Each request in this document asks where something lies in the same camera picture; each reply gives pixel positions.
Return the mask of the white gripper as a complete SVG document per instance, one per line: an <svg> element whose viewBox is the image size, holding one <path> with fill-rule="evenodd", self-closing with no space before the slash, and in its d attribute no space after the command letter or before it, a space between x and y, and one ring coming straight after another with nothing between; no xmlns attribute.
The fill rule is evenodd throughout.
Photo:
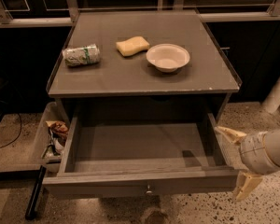
<svg viewBox="0 0 280 224"><path fill-rule="evenodd" d="M280 166L269 157L264 145L266 132L248 134L234 129L216 126L215 131L222 134L230 143L240 145L240 157L242 163L249 171L240 171L236 186L233 191L233 200L240 202L261 183L262 175L269 175L280 171Z"/></svg>

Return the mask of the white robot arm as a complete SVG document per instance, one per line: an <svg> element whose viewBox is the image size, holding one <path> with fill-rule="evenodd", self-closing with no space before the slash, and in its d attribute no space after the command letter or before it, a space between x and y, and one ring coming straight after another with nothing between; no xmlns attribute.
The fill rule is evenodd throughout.
<svg viewBox="0 0 280 224"><path fill-rule="evenodd" d="M280 107L280 77L260 108L273 114ZM215 132L221 134L230 144L238 146L242 164L246 167L236 178L232 192L237 203L246 199L262 182L265 175L280 171L280 128L272 131L243 133L232 128L216 126Z"/></svg>

